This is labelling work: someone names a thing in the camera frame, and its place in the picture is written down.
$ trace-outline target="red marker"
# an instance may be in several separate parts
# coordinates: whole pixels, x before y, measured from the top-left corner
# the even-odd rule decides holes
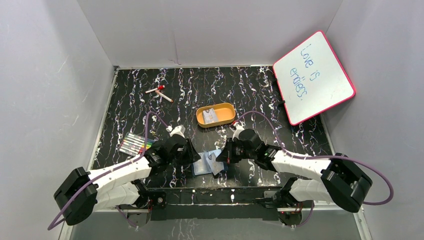
[[[146,94],[151,93],[151,92],[154,92],[154,91],[156,91],[156,90],[162,90],[162,89],[164,89],[164,88],[165,88],[165,85],[160,85],[160,86],[158,86],[157,88],[153,88],[153,89],[147,90],[147,91],[146,91]]]

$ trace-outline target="table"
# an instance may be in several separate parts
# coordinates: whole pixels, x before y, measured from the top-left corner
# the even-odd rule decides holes
[[[228,125],[204,129],[196,120],[198,108],[219,103],[233,104],[237,117],[250,110],[265,114],[274,123],[273,127],[289,151],[330,155],[332,152],[321,118],[317,116],[291,126],[284,108],[278,107],[281,96],[278,87],[272,84],[275,80],[270,66],[119,69],[92,169],[108,167],[129,158],[119,152],[118,147],[127,132],[144,135],[148,111],[158,113],[173,127],[184,125],[184,134],[192,140],[197,152],[222,149],[226,138],[232,136]],[[173,103],[154,92],[145,93],[158,85],[165,85],[163,93],[173,99]],[[148,138],[166,139],[169,133],[165,127],[159,120],[152,119],[149,120]],[[277,145],[272,127],[260,115],[248,115],[244,122],[246,128],[257,131],[265,143]],[[238,189],[239,193],[255,192],[251,189],[254,188],[258,191],[253,195],[257,195],[262,194],[264,188],[283,186],[290,177],[291,174],[262,170],[252,160],[244,160],[231,165],[218,177],[212,174],[193,176],[191,166],[170,165],[165,172],[146,178],[144,184],[149,189],[173,193],[169,195],[174,195],[177,189],[191,193],[191,189],[216,188],[225,191]],[[175,195],[174,200],[179,204],[193,203],[192,197],[181,200],[183,197]],[[200,198],[195,197],[195,200],[201,202]]]

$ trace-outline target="black marble surface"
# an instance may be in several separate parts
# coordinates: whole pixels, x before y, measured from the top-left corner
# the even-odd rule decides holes
[[[200,107],[231,103],[237,117],[256,110],[264,113],[274,124],[285,147],[309,155],[329,155],[330,145],[320,117],[291,126],[281,101],[272,68],[210,67],[119,70],[100,136],[92,169],[101,169],[125,161],[129,156],[118,151],[127,132],[144,135],[146,112],[154,111],[173,127],[184,125],[184,135],[191,138],[197,152],[221,149],[232,136],[228,125],[201,128],[196,110]],[[163,93],[173,103],[146,90],[165,85]],[[277,145],[271,126],[260,115],[244,118],[246,128],[253,128],[261,139]],[[166,139],[169,134],[156,117],[149,120],[148,138]],[[191,166],[173,167],[144,180],[148,188],[211,188],[281,186],[291,177],[258,168],[251,160],[231,165],[228,171],[214,178],[212,174],[193,176]]]

